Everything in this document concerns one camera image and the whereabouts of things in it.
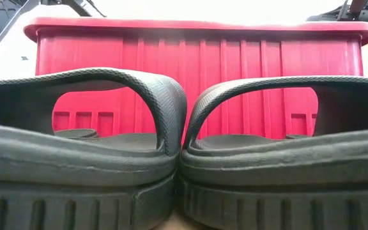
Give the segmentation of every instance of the red plastic crate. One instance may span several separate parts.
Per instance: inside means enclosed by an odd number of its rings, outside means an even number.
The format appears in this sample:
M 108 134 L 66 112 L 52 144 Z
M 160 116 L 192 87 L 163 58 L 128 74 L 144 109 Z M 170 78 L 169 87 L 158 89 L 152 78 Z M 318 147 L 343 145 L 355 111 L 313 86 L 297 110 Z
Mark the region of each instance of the red plastic crate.
M 232 26 L 208 22 L 39 18 L 25 28 L 38 42 L 36 74 L 108 66 L 161 73 L 185 89 L 188 113 L 219 82 L 288 75 L 362 75 L 366 22 Z M 237 96 L 213 111 L 200 136 L 313 133 L 311 89 L 272 89 Z M 63 95 L 55 130 L 95 128 L 101 136 L 154 132 L 150 111 L 128 88 Z

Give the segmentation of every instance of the rubber sandal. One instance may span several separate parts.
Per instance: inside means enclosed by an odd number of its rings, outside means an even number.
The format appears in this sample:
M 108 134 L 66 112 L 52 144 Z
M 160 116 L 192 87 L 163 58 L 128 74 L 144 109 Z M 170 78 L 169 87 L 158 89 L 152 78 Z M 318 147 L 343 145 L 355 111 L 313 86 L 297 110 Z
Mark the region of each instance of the rubber sandal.
M 262 89 L 312 87 L 314 137 L 197 140 L 223 101 Z M 316 76 L 242 79 L 207 89 L 180 157 L 180 205 L 218 229 L 368 229 L 368 79 Z
M 53 136 L 52 109 L 62 94 L 122 86 L 146 102 L 157 134 Z M 186 108 L 178 83 L 151 73 L 87 68 L 0 80 L 0 229 L 159 224 L 172 210 Z

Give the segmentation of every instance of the white wall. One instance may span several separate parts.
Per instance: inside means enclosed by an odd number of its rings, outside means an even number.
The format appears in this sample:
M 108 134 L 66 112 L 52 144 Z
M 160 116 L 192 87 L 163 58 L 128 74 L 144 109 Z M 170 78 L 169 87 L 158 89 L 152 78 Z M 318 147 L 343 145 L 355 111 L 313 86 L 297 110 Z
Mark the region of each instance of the white wall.
M 333 10 L 343 0 L 94 0 L 105 15 L 115 19 L 207 20 L 228 24 L 296 24 L 308 16 Z M 0 43 L 0 79 L 35 73 L 36 45 L 22 28 L 33 17 L 77 17 L 67 6 L 38 6 L 21 16 Z M 363 49 L 368 75 L 368 47 Z

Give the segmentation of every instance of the plastic crate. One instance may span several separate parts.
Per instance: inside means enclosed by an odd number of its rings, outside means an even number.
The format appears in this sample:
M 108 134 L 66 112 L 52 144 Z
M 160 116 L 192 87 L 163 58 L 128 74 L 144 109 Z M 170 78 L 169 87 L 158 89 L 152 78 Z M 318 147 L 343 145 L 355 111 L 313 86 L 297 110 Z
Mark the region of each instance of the plastic crate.
M 36 74 L 109 66 L 161 73 L 185 89 L 188 112 L 219 82 L 288 75 L 362 75 L 366 22 L 233 26 L 191 21 L 39 18 L 25 28 L 38 42 Z M 237 96 L 209 116 L 200 137 L 255 134 L 276 139 L 313 133 L 311 89 L 271 89 Z M 55 130 L 95 128 L 101 136 L 154 132 L 145 103 L 128 88 L 63 95 Z

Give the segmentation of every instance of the black slide sandal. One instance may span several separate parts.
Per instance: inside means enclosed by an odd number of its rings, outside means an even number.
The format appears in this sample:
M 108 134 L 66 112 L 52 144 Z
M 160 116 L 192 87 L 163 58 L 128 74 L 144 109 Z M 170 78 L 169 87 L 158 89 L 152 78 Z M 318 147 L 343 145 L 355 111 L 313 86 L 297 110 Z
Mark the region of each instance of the black slide sandal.
M 150 108 L 156 135 L 53 136 L 63 93 L 124 86 Z M 172 210 L 186 109 L 178 83 L 152 73 L 87 68 L 0 80 L 0 229 L 156 226 Z
M 319 101 L 314 137 L 197 140 L 206 117 L 225 100 L 307 86 Z M 181 208 L 211 227 L 368 229 L 368 78 L 242 79 L 207 89 L 192 111 L 180 174 Z

